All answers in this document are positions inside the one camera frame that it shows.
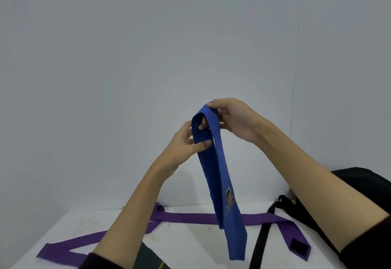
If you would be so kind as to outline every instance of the black backpack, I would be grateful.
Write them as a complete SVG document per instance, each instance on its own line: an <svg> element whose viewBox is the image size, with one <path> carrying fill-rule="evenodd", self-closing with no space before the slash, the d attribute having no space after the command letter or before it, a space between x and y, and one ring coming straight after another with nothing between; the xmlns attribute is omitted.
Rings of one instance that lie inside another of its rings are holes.
<svg viewBox="0 0 391 269"><path fill-rule="evenodd" d="M391 183L387 179L369 169L359 167L335 170L331 171L331 173L342 179L345 183L354 187L357 191L391 214ZM320 237L323 238L328 246L331 247L338 256L340 255L337 249L332 245L330 240L302 205L299 198L296 198L296 204L294 204L285 195L281 195L278 197L278 202L274 202L267 212L274 213L276 207L284 209L288 215L318 232ZM250 269L259 269L261 267L270 226L271 224L264 224L261 227L251 259Z"/></svg>

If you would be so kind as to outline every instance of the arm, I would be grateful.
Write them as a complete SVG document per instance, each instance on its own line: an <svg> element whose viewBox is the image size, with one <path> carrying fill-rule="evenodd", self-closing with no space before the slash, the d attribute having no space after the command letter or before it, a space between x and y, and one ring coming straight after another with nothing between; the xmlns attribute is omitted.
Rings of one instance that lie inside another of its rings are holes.
<svg viewBox="0 0 391 269"><path fill-rule="evenodd" d="M152 163L122 212L94 249L94 253L127 269L134 262L160 188L178 166L194 153L207 149L211 140L193 144L191 122L174 135L161 155Z"/></svg>
<svg viewBox="0 0 391 269"><path fill-rule="evenodd" d="M208 106L219 110L222 128L254 143L265 153L339 251L388 216L244 102L217 99ZM205 120L200 129L206 126Z"/></svg>

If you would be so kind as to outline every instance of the forearm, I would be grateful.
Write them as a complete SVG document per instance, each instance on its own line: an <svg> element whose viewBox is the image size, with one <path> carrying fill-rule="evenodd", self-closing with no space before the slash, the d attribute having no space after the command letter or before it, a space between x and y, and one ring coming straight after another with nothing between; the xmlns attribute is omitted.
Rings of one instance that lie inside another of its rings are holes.
<svg viewBox="0 0 391 269"><path fill-rule="evenodd" d="M274 164L308 212L341 251L388 214L316 162L260 117L255 145Z"/></svg>
<svg viewBox="0 0 391 269"><path fill-rule="evenodd" d="M152 164L94 253L125 269L133 268L164 180Z"/></svg>

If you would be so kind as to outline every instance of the right hand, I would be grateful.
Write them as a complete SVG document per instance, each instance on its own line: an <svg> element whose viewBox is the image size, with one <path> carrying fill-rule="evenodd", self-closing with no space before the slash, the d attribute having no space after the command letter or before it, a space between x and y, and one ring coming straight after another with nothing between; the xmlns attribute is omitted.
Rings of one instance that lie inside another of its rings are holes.
<svg viewBox="0 0 391 269"><path fill-rule="evenodd" d="M262 117L246 103L235 98L224 98L215 99L207 103L207 106L218 110L220 128L227 129L248 142L255 142L256 129ZM208 121L203 118L198 128L202 130L207 127Z"/></svg>

